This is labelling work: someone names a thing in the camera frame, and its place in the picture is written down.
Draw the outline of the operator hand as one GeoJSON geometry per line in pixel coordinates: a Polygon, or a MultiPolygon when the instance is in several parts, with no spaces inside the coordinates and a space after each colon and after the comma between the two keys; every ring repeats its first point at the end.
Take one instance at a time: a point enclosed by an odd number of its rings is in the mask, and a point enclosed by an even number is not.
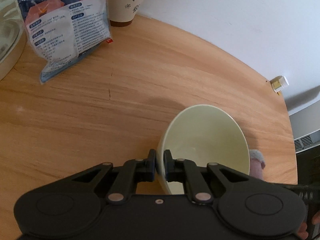
{"type": "MultiPolygon", "coordinates": [[[[316,225],[320,223],[320,211],[318,211],[312,218],[312,224],[316,225]]],[[[297,232],[297,235],[301,239],[307,239],[309,233],[306,231],[307,230],[307,224],[303,222],[297,232]]]]}

